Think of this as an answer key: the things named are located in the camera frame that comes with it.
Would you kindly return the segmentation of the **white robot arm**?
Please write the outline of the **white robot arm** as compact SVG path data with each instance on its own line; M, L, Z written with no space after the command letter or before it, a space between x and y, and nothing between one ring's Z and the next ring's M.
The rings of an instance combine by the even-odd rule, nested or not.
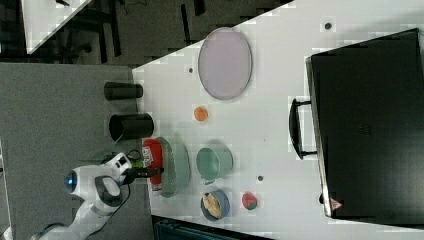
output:
M136 178L160 176L163 168L138 168L130 164L88 165L73 169L65 179L71 195L82 200L68 226L52 223L31 240L86 240L99 232L125 203L121 186Z

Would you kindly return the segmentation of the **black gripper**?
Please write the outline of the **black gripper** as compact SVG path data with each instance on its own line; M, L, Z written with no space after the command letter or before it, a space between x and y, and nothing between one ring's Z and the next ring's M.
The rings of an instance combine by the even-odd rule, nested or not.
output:
M163 168L131 168L123 172L124 180L123 185L129 185L137 178L150 178L153 176L161 175L164 172Z

